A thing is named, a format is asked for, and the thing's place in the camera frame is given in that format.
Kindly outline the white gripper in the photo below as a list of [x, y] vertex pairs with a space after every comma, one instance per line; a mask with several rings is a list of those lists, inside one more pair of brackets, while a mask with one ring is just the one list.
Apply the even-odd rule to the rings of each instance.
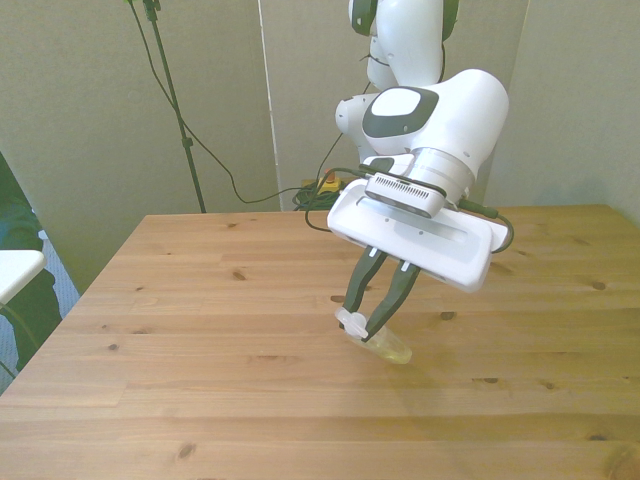
[[[404, 303], [421, 269], [463, 291], [480, 289], [492, 252], [506, 239], [506, 227], [449, 209], [427, 219], [368, 197], [365, 185], [364, 180], [356, 180], [346, 187], [331, 208], [327, 224], [337, 236], [371, 246], [358, 260], [339, 309], [340, 328], [366, 330], [363, 342], [368, 343]], [[388, 254], [406, 262], [398, 264], [387, 294], [367, 324], [360, 326], [354, 315]]]

